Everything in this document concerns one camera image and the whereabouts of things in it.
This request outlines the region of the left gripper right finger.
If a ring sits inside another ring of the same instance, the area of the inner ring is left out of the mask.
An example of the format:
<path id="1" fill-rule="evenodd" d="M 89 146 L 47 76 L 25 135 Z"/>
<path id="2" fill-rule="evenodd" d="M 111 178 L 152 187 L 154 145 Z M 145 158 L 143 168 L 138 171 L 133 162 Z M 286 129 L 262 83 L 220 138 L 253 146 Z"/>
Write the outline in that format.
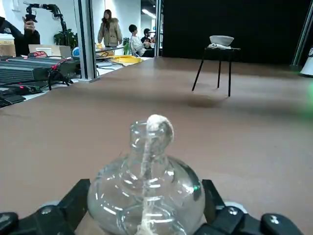
<path id="1" fill-rule="evenodd" d="M 302 235 L 303 232 L 287 217 L 265 213 L 258 220 L 238 206 L 227 206 L 211 180 L 202 180 L 205 192 L 206 222 L 196 235 Z"/>

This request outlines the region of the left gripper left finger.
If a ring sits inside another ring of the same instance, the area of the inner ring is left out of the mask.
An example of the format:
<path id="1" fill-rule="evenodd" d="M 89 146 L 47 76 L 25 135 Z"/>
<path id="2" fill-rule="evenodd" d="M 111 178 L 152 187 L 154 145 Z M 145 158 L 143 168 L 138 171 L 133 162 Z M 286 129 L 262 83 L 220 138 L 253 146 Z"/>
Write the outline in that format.
<path id="1" fill-rule="evenodd" d="M 15 212 L 0 213 L 2 235 L 73 235 L 88 211 L 90 179 L 81 179 L 57 205 L 41 207 L 20 219 Z"/>

